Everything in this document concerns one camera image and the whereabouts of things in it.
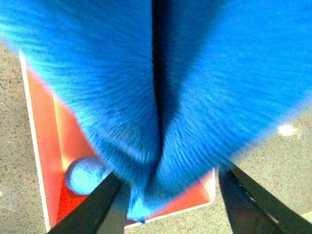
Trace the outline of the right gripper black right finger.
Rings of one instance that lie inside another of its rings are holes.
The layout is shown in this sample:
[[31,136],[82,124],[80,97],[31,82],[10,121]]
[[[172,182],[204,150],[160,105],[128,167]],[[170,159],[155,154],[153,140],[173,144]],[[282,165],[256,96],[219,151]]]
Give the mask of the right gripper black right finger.
[[312,225],[235,164],[219,167],[219,185],[235,234],[310,234]]

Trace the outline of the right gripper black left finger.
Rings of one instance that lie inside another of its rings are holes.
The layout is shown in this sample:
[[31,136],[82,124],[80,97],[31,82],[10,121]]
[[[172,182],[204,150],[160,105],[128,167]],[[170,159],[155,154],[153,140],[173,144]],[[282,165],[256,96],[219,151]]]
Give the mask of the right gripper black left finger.
[[50,234],[123,234],[130,186],[110,173]]

